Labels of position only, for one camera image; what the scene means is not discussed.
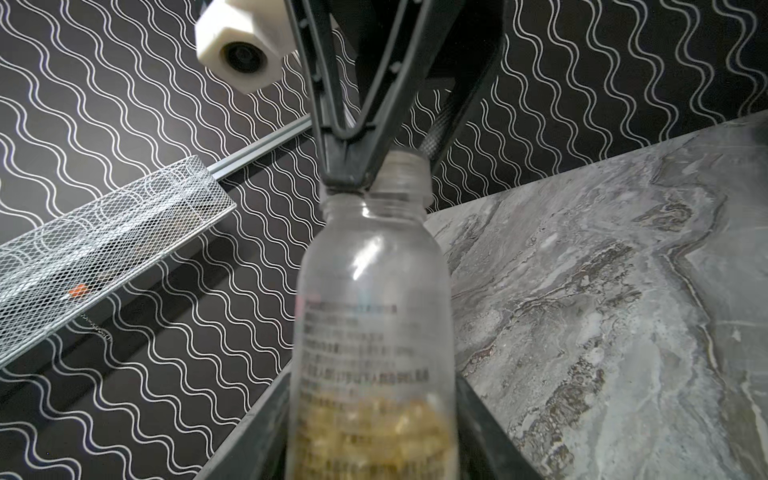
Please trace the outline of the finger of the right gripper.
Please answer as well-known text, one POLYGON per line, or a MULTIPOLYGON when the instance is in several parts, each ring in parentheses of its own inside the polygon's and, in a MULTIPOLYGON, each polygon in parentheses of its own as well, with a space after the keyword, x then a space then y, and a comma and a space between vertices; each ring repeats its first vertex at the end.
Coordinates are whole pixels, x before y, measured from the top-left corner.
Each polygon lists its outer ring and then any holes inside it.
POLYGON ((428 81, 435 87, 441 88, 447 80, 453 82, 419 147, 433 171, 498 74, 506 10, 507 3, 502 0, 467 1, 430 69, 428 81))
POLYGON ((415 96, 460 19, 461 1, 289 1, 289 23, 312 105, 321 180, 331 192, 369 188, 415 96), (347 108, 333 32, 357 56, 359 105, 347 108))

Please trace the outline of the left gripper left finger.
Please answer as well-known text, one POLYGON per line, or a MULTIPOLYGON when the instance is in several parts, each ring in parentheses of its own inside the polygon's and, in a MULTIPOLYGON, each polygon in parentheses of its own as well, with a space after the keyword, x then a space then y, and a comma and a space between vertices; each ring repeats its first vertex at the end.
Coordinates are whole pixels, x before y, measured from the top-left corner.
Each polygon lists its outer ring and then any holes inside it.
POLYGON ((290 376, 277 376, 195 480, 285 478, 290 376))

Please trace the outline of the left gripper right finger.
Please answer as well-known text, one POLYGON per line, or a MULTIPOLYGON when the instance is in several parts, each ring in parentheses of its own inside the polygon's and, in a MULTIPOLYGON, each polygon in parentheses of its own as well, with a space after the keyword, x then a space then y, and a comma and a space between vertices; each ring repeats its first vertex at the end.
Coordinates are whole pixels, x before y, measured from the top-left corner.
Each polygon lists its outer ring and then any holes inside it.
POLYGON ((460 374, 456 400, 460 479, 542 480, 460 374))

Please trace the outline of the small amber glass vial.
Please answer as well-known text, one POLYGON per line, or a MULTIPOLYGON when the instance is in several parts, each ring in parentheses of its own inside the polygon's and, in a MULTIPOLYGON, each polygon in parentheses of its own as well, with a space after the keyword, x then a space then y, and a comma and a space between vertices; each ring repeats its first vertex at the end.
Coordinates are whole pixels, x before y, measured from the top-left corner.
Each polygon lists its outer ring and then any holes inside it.
POLYGON ((425 228, 429 162, 394 149, 329 195, 296 296, 286 477, 459 475, 451 282, 425 228))

